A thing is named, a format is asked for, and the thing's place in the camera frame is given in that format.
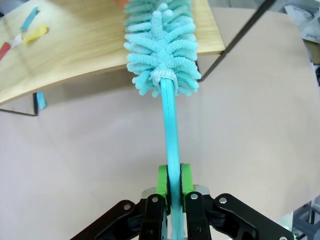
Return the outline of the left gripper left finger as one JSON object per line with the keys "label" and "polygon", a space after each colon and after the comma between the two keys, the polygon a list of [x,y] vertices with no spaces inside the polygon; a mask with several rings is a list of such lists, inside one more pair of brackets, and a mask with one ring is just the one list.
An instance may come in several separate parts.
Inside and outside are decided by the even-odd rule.
{"label": "left gripper left finger", "polygon": [[142,192],[138,203],[121,200],[76,234],[73,240],[163,240],[171,213],[168,167],[158,167],[157,185]]}

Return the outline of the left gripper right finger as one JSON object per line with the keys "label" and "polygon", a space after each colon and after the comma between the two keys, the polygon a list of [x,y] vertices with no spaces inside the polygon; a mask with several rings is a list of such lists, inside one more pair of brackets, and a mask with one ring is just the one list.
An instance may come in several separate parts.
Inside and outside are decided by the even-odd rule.
{"label": "left gripper right finger", "polygon": [[229,193],[213,198],[207,187],[193,184],[190,164],[180,166],[181,197],[187,238],[210,240],[210,229],[232,240],[292,240],[294,234]]}

